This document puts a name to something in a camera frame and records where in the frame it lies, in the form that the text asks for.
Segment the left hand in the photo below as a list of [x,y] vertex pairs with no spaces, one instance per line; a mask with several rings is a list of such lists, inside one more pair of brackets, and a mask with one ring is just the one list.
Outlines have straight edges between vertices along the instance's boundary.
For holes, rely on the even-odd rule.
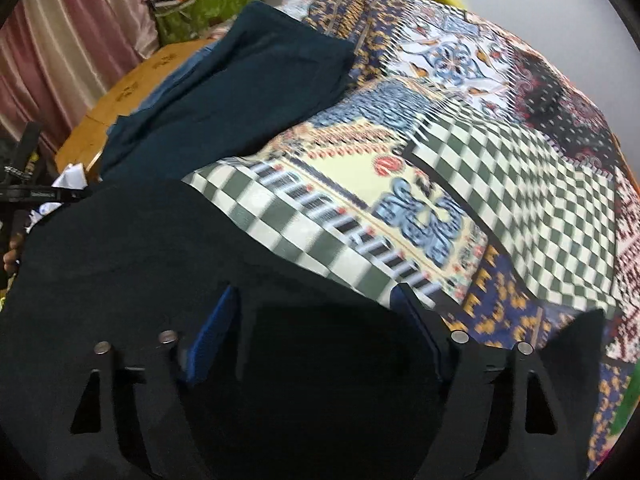
[[9,276],[14,275],[20,266],[20,259],[24,249],[24,241],[24,233],[16,233],[10,238],[9,248],[2,258],[3,269]]

